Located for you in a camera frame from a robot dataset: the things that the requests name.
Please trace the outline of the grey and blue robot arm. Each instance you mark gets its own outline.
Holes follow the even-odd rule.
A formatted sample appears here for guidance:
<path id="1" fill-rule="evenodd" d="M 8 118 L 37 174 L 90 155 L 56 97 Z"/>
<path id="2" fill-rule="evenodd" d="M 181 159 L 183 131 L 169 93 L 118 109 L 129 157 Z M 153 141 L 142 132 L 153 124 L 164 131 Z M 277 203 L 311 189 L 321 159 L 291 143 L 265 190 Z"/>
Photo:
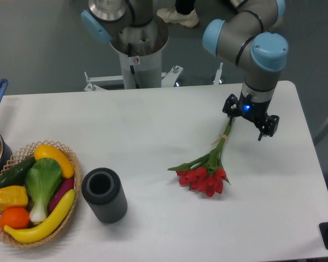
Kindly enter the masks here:
<path id="1" fill-rule="evenodd" d="M 284 14 L 285 3 L 233 1 L 233 6 L 237 15 L 228 22 L 213 20 L 202 44 L 245 73 L 240 96 L 229 96 L 223 112 L 252 122 L 260 136 L 273 136 L 279 118 L 267 110 L 286 65 L 288 43 L 269 28 Z M 94 38 L 118 52 L 126 89 L 162 86 L 161 52 L 169 33 L 152 1 L 89 1 L 81 20 Z"/>

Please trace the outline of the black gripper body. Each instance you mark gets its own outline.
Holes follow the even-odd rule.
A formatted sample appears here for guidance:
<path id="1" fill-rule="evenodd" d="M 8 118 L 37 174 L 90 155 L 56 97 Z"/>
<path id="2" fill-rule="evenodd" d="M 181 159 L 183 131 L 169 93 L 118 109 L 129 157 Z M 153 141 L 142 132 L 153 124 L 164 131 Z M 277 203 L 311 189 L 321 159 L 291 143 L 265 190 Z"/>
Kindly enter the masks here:
<path id="1" fill-rule="evenodd" d="M 252 122 L 259 132 L 263 132 L 263 136 L 274 136 L 278 128 L 279 116 L 269 115 L 267 113 L 270 100 L 266 102 L 254 102 L 251 94 L 241 94 L 239 99 L 231 94 L 222 109 L 228 117 L 242 117 Z"/>

